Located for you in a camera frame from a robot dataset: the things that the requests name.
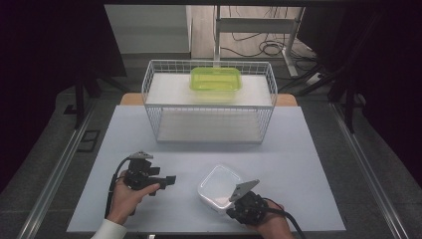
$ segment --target white table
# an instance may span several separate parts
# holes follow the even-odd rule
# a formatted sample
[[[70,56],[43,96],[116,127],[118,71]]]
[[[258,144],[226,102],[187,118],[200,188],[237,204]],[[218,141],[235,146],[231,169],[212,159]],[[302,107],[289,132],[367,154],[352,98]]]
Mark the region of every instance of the white table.
[[[219,144],[157,143],[144,107],[118,106],[68,232],[100,227],[111,176],[124,158],[140,150],[154,156],[159,176],[177,179],[144,198],[125,223],[129,232],[253,233],[200,200],[197,186],[218,163],[235,169],[245,181],[260,179],[254,192],[283,203],[304,231],[344,230],[301,108],[276,107],[262,144]]]

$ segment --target white sleeve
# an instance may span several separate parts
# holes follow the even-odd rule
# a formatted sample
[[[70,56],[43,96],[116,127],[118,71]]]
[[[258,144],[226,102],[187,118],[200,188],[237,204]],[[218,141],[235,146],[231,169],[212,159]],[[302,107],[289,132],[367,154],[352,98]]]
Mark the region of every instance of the white sleeve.
[[[126,228],[114,222],[103,220],[103,224],[96,234],[92,237],[94,239],[122,239],[126,234]]]

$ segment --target wire basket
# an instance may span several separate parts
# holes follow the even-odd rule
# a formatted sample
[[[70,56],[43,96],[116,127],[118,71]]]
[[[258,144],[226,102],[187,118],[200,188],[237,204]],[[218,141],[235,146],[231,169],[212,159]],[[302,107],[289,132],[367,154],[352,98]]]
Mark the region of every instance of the wire basket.
[[[197,92],[194,68],[236,68],[242,89]],[[146,112],[157,141],[261,143],[277,101],[270,63],[150,61],[142,83]]]

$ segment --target wooden table edge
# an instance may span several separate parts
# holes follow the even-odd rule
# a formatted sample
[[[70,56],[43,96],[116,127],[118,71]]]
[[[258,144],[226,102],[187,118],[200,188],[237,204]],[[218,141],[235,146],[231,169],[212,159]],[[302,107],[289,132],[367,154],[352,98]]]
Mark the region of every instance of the wooden table edge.
[[[120,101],[121,106],[143,106],[141,93],[126,93]],[[297,107],[298,102],[291,94],[279,94],[277,96],[276,107]]]

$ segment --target hand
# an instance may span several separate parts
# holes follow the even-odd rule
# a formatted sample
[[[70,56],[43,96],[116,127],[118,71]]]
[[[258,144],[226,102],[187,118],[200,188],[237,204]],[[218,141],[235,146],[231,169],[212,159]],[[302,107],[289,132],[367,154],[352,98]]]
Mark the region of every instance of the hand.
[[[141,190],[135,191],[128,188],[123,177],[126,171],[120,174],[120,178],[115,184],[114,195],[112,197],[111,208],[107,220],[123,225],[130,213],[136,208],[136,205],[142,201],[142,198],[149,193],[159,189],[159,183],[149,185]]]
[[[266,201],[270,208],[284,209],[283,205],[278,205],[270,200]],[[256,230],[265,239],[294,239],[286,217],[279,214],[267,212],[260,225],[247,225],[247,227]]]

